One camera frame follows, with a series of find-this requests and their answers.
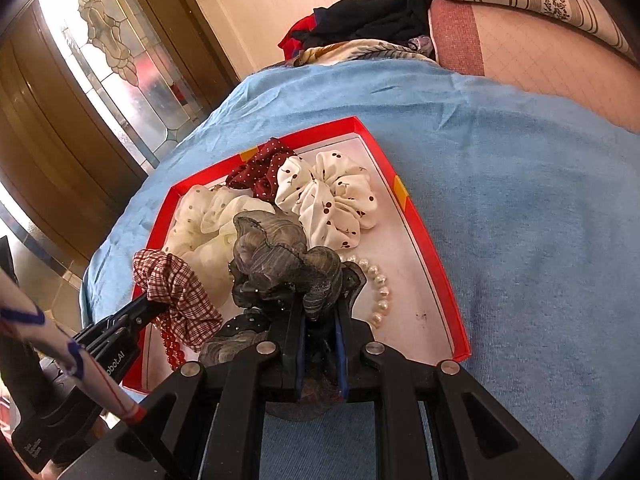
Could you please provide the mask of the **red white checked scrunchie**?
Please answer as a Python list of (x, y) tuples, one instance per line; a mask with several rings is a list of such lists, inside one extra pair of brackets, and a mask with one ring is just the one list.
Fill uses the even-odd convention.
[(154, 324), (179, 344), (200, 351), (221, 329), (222, 316), (204, 286), (181, 258), (158, 249), (141, 249), (132, 259), (134, 284), (150, 301), (166, 304)]

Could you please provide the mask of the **grey organza scrunchie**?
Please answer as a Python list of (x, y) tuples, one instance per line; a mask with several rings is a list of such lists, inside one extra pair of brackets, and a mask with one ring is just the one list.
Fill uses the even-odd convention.
[(240, 351), (265, 342), (278, 325), (298, 321), (293, 352), (298, 399), (269, 402), (267, 413), (309, 422), (341, 401), (336, 314), (339, 307), (352, 312), (367, 279), (333, 249), (310, 247), (293, 220), (251, 210), (236, 214), (233, 225), (231, 295), (243, 312), (206, 341), (198, 360), (205, 366), (230, 362)]

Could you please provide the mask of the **cream dotted organza scrunchie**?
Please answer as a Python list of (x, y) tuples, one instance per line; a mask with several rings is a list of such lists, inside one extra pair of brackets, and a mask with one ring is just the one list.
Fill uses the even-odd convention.
[(244, 211), (274, 214), (270, 203), (225, 185), (193, 185), (178, 203), (162, 251), (186, 262), (216, 308), (231, 294), (236, 229), (233, 218)]

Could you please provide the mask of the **red polka dot scrunchie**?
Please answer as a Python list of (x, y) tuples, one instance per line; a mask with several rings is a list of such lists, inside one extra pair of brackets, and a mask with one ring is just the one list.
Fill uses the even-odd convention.
[(251, 190), (254, 198), (274, 203), (278, 171), (295, 152), (276, 138), (271, 138), (246, 162), (231, 170), (226, 179), (228, 188)]

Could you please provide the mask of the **white cherry print scrunchie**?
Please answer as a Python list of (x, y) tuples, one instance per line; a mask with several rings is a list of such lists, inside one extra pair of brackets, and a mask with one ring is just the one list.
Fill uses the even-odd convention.
[(357, 247), (378, 223), (378, 199), (368, 170), (337, 150), (320, 152), (310, 164), (294, 155), (278, 171), (274, 202), (294, 214), (309, 247), (336, 252)]

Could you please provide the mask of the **white sleeve with blue stripes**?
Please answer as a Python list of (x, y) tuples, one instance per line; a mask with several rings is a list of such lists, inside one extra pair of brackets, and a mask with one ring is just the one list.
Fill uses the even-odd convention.
[(134, 426), (142, 421), (145, 410), (4, 271), (1, 271), (1, 333), (28, 342), (55, 359), (91, 400), (127, 425)]

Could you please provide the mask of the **light blue towel blanket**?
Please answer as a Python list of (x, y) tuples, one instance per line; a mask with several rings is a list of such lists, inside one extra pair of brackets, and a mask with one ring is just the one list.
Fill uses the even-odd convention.
[(273, 136), (355, 116), (419, 209), (466, 369), (577, 479), (639, 474), (639, 137), (573, 101), (411, 60), (243, 80), (134, 194), (90, 260), (81, 321), (132, 295), (169, 188)]

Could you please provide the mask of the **stained glass wooden door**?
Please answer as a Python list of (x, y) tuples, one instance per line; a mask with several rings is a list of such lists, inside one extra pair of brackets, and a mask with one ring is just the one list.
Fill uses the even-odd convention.
[(1, 0), (2, 219), (82, 272), (238, 81), (195, 0)]

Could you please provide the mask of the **red clothing item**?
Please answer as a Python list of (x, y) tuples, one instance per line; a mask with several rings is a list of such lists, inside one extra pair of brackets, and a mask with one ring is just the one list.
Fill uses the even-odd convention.
[(309, 14), (292, 25), (278, 43), (278, 47), (282, 50), (285, 61), (295, 58), (296, 55), (303, 50), (304, 41), (315, 27), (316, 18), (314, 14)]

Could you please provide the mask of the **pink bed mattress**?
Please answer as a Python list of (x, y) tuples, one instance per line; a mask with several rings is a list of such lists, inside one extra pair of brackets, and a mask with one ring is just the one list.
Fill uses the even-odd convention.
[(449, 0), (434, 0), (428, 21), (440, 66), (562, 96), (639, 131), (639, 69), (593, 36), (536, 13)]

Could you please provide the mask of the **patterned beige scarf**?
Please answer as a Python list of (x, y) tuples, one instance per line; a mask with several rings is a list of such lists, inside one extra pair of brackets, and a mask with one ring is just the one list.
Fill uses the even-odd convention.
[(355, 39), (303, 50), (295, 58), (288, 60), (286, 65), (292, 67), (332, 66), (350, 61), (372, 61), (383, 58), (433, 63), (431, 59), (433, 53), (434, 44), (429, 36), (412, 38), (406, 46), (379, 39)]

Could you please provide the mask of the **black clothing pile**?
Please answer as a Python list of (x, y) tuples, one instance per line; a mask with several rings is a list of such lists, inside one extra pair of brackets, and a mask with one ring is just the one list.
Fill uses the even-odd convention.
[(315, 8), (316, 27), (303, 50), (355, 39), (379, 39), (406, 46), (430, 34), (427, 13), (433, 0), (340, 0)]

